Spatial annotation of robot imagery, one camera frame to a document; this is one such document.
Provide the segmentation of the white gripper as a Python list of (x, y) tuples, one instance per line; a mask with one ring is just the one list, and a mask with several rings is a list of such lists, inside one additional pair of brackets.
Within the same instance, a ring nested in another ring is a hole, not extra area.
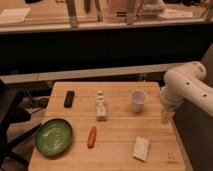
[(164, 86), (160, 91), (159, 99), (161, 105), (164, 107), (161, 111), (161, 123), (168, 124), (175, 114), (173, 110), (181, 106), (183, 98), (167, 86)]

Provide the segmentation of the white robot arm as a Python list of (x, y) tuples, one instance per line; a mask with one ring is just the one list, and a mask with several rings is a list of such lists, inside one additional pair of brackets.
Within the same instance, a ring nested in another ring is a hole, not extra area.
[(165, 86), (159, 95), (162, 124), (173, 118), (185, 99), (213, 117), (213, 88), (203, 83), (206, 74), (205, 66), (198, 61), (185, 63), (165, 73)]

